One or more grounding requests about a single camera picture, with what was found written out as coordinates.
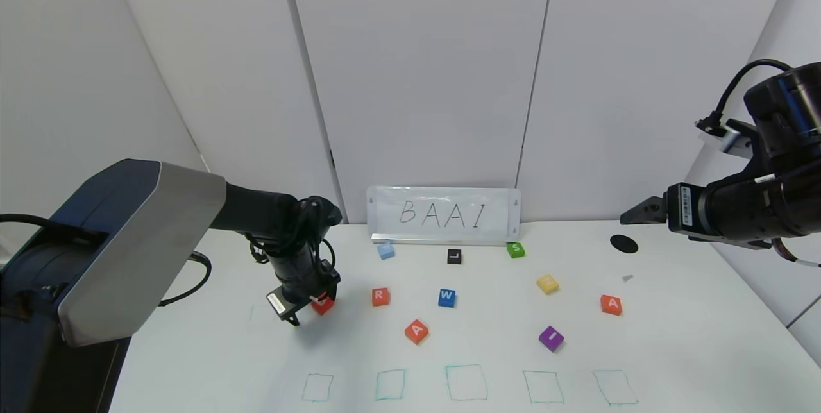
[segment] green drawn square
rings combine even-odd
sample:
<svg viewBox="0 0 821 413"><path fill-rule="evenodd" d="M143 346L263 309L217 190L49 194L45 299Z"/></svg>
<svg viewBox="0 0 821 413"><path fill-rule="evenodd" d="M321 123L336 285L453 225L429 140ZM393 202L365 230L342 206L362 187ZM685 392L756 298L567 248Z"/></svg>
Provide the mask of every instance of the green drawn square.
<svg viewBox="0 0 821 413"><path fill-rule="evenodd" d="M630 380L627 379L627 373L621 369L595 369L593 376L596 377L598 390L610 407L639 403L639 398L636 397L633 387L630 386Z"/></svg>
<svg viewBox="0 0 821 413"><path fill-rule="evenodd" d="M405 370L390 369L376 375L376 400L400 400L405 396Z"/></svg>
<svg viewBox="0 0 821 413"><path fill-rule="evenodd" d="M302 387L302 400L328 401L331 398L331 384L333 383L333 375L308 374L305 379L305 386Z"/></svg>
<svg viewBox="0 0 821 413"><path fill-rule="evenodd" d="M449 364L445 378L451 400L487 400L487 381L480 364Z"/></svg>
<svg viewBox="0 0 821 413"><path fill-rule="evenodd" d="M555 371L523 370L530 403L564 403L564 393Z"/></svg>
<svg viewBox="0 0 821 413"><path fill-rule="evenodd" d="M525 247L521 243L514 241L507 244L507 253L511 258L521 258L525 255Z"/></svg>

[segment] whiteboard sign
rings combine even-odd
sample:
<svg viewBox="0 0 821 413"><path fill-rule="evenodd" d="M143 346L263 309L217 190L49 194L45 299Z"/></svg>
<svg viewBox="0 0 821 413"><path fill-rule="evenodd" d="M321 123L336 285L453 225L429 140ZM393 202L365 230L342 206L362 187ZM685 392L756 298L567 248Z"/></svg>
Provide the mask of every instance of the whiteboard sign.
<svg viewBox="0 0 821 413"><path fill-rule="evenodd" d="M374 243L505 244L519 239L521 192L449 187L368 188Z"/></svg>

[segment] orange letter block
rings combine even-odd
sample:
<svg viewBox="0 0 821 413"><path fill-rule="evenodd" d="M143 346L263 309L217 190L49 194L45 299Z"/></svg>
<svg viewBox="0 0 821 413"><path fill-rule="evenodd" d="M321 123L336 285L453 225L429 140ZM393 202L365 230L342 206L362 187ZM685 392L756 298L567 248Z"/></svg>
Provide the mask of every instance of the orange letter block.
<svg viewBox="0 0 821 413"><path fill-rule="evenodd" d="M370 291L370 303L373 307L377 305L388 305L391 302L391 291L387 288L373 288Z"/></svg>
<svg viewBox="0 0 821 413"><path fill-rule="evenodd" d="M426 336L428 336L428 327L424 323L416 319L405 328L405 336L407 336L414 344L419 345Z"/></svg>
<svg viewBox="0 0 821 413"><path fill-rule="evenodd" d="M310 304L321 316L324 316L325 312L328 312L334 307L334 301L331 298L325 298L319 301L312 300Z"/></svg>
<svg viewBox="0 0 821 413"><path fill-rule="evenodd" d="M602 295L602 312L620 316L622 314L622 300L616 296Z"/></svg>

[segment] black cable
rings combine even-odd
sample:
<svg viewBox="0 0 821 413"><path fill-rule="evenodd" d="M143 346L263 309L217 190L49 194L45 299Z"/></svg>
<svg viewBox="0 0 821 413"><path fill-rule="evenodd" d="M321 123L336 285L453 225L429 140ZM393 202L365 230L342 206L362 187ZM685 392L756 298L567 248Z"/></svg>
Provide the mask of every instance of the black cable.
<svg viewBox="0 0 821 413"><path fill-rule="evenodd" d="M730 84L727 85L727 88L724 89L724 94L722 94L721 98L718 100L716 109L710 112L706 118L697 121L695 123L695 127L698 127L700 130L703 130L710 135L724 137L724 130L721 126L721 120L722 115L724 114L724 109L727 108L727 101L730 100L730 94L732 94L733 90L736 89L738 83L741 82L741 78L744 77L748 71L751 71L751 69L756 68L757 66L771 66L780 69L780 71L788 71L788 69L792 69L791 66L786 65L784 62L773 59L753 60L753 62L744 65L738 73L736 73L736 76L732 78Z"/></svg>
<svg viewBox="0 0 821 413"><path fill-rule="evenodd" d="M267 264L270 262L267 255L265 255L265 247L254 238L254 235L246 234L246 240L249 241L249 249L254 261L258 264Z"/></svg>
<svg viewBox="0 0 821 413"><path fill-rule="evenodd" d="M311 267L314 268L314 272L316 272L317 276L323 276L325 274L322 273L322 259L319 257L319 241L312 244L311 247L314 249L314 256L311 258Z"/></svg>
<svg viewBox="0 0 821 413"><path fill-rule="evenodd" d="M773 59L753 60L753 62L744 65L744 67L742 67L738 73L736 73L736 76L734 76L730 81L730 84L727 85L727 88L724 89L724 94L721 95L721 98L718 100L718 105L716 105L716 112L724 113L724 108L727 106L727 101L730 100L730 94L732 94L733 89L738 86L738 83L741 82L741 78L744 77L748 71L751 71L751 69L756 68L757 66L771 66L780 69L780 71L788 71L788 69L792 69L791 66L786 65L784 62Z"/></svg>
<svg viewBox="0 0 821 413"><path fill-rule="evenodd" d="M334 247L325 238L322 239L322 243L325 243L325 246L328 246L328 251L331 252L331 269L337 267L337 253L334 253Z"/></svg>
<svg viewBox="0 0 821 413"><path fill-rule="evenodd" d="M772 249L774 249L779 256L785 258L791 263L797 263L810 267L821 267L821 264L811 263L810 261L802 261L801 259L795 257L795 255L793 255L793 253L790 250L786 249L784 241L780 238L772 239Z"/></svg>
<svg viewBox="0 0 821 413"><path fill-rule="evenodd" d="M70 237L77 237L82 240L97 242L103 240L106 234L103 232L87 231L80 227L67 226L62 223L57 223L45 217L32 216L30 214L0 214L0 223L22 223L31 224L33 226L41 226L47 229L52 229L56 232L62 232Z"/></svg>
<svg viewBox="0 0 821 413"><path fill-rule="evenodd" d="M208 281L209 276L211 276L211 261L208 260L208 257L206 257L200 252L194 251L193 253L191 253L191 256L188 256L188 260L203 264L203 266L205 266L205 276L203 276L203 279L200 280L199 283L197 283L193 288L191 288L191 290L185 291L184 293L182 293L182 295L174 296L170 299L163 299L159 301L157 307L165 307L166 305L173 304L180 299L185 299L188 296L193 295L199 290L199 288L203 287L205 282Z"/></svg>

